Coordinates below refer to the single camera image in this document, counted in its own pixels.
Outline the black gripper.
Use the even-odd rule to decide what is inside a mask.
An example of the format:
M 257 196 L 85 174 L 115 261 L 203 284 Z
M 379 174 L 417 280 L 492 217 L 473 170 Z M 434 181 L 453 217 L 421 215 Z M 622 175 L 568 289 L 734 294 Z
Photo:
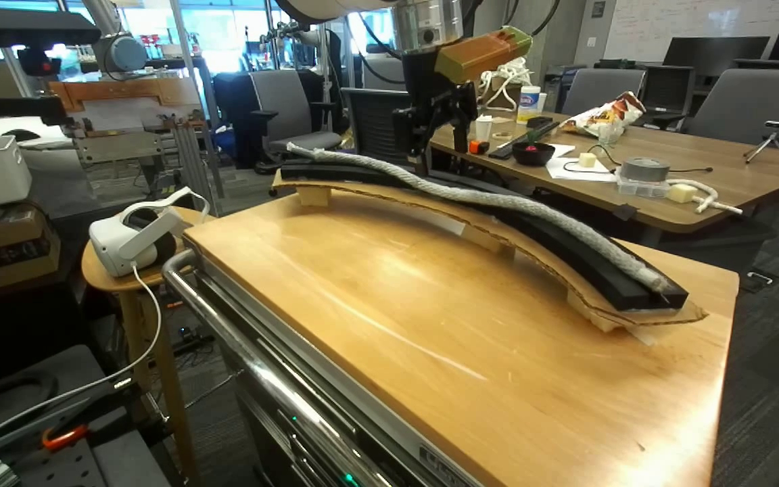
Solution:
M 409 104 L 392 110 L 394 140 L 417 174 L 426 174 L 430 140 L 438 128 L 452 128 L 452 148 L 467 148 L 467 131 L 475 120 L 475 93 L 469 82 L 449 82 L 434 71 L 438 51 L 418 50 L 403 54 Z

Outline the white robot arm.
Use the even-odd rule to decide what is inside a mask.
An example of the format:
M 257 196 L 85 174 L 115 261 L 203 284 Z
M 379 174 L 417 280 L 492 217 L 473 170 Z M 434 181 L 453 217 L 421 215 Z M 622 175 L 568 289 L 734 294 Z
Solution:
M 387 10 L 392 17 L 392 54 L 403 64 L 409 105 L 394 113 L 394 139 L 404 159 L 430 170 L 430 140 L 453 124 L 467 139 L 475 101 L 464 78 L 438 71 L 438 60 L 463 43 L 463 0 L 276 0 L 300 24 L 325 24 L 349 14 Z

